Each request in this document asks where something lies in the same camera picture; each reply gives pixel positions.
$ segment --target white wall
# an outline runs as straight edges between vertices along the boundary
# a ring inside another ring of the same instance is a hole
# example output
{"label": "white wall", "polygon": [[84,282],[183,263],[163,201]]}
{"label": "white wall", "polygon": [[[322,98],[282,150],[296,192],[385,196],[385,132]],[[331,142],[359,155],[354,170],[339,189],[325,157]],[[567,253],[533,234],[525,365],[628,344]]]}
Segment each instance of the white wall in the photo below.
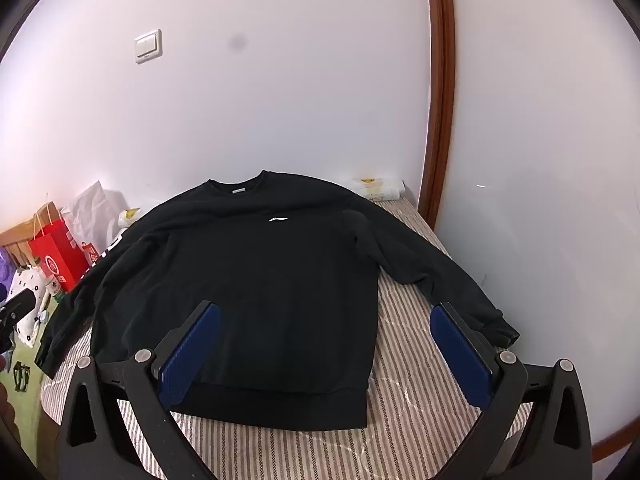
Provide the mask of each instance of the white wall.
{"label": "white wall", "polygon": [[436,232],[523,360],[575,362],[596,442],[640,414],[640,41],[611,0],[455,3]]}
{"label": "white wall", "polygon": [[0,227],[96,179],[132,206],[262,169],[417,196],[429,58],[428,0],[41,0],[0,64]]}

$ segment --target screw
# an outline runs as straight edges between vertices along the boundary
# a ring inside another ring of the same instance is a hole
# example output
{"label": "screw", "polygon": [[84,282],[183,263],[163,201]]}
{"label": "screw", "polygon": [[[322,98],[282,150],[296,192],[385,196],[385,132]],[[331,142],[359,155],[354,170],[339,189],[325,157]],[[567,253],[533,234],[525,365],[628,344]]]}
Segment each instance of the screw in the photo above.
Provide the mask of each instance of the screw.
{"label": "screw", "polygon": [[517,360],[518,358],[516,357],[516,354],[514,354],[513,352],[509,352],[508,350],[505,350],[504,352],[500,352],[500,361],[502,361],[503,363],[512,365]]}
{"label": "screw", "polygon": [[78,359],[78,368],[87,368],[91,364],[91,358],[88,355]]}
{"label": "screw", "polygon": [[574,371],[574,364],[571,361],[569,361],[569,359],[560,359],[560,367],[565,372],[573,372]]}
{"label": "screw", "polygon": [[151,359],[151,350],[147,350],[146,348],[138,350],[134,355],[134,359],[139,363],[146,363]]}

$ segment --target blue gripper pad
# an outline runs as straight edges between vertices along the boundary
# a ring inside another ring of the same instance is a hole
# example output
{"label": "blue gripper pad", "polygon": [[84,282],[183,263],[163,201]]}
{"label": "blue gripper pad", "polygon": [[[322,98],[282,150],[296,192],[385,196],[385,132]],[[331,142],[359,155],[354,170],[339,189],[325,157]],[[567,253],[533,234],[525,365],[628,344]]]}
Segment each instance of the blue gripper pad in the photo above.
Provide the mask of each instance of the blue gripper pad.
{"label": "blue gripper pad", "polygon": [[429,326],[466,402],[484,410],[493,397],[491,372],[441,306],[431,311]]}
{"label": "blue gripper pad", "polygon": [[158,399],[166,410],[182,402],[193,378],[209,354],[220,329],[220,308],[211,303],[193,323],[174,353],[161,368]]}

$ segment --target mattress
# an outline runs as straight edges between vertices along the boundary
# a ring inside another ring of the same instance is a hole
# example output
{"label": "mattress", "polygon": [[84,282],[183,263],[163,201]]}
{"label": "mattress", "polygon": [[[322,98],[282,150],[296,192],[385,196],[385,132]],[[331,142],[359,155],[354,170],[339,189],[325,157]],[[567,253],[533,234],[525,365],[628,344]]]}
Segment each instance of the mattress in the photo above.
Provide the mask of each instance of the mattress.
{"label": "mattress", "polygon": [[[405,199],[379,204],[446,253],[433,231]],[[430,305],[413,285],[383,271],[378,287],[378,338],[362,430],[284,431],[240,426],[172,413],[204,463],[220,479],[378,480],[430,478],[445,464],[480,411],[470,406],[429,330]],[[40,399],[57,423],[76,361],[89,353],[91,327],[70,348]],[[164,478],[128,402],[119,401],[131,440],[146,470]],[[524,427],[523,404],[510,434]]]}

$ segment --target sweatshirt sleeve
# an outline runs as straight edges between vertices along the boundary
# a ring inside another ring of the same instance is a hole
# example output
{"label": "sweatshirt sleeve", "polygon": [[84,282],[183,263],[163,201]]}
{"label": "sweatshirt sleeve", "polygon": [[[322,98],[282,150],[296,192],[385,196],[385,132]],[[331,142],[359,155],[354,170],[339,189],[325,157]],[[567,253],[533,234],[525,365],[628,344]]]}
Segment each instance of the sweatshirt sleeve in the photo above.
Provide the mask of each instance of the sweatshirt sleeve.
{"label": "sweatshirt sleeve", "polygon": [[469,328],[494,346],[508,348],[520,336],[464,270],[380,206],[354,196],[344,219],[357,250],[396,282],[415,283],[431,304],[448,301]]}
{"label": "sweatshirt sleeve", "polygon": [[78,336],[80,327],[95,314],[95,294],[108,270],[125,251],[128,244],[119,243],[89,269],[80,282],[62,298],[40,338],[40,348],[34,362],[53,378],[66,357],[69,346]]}

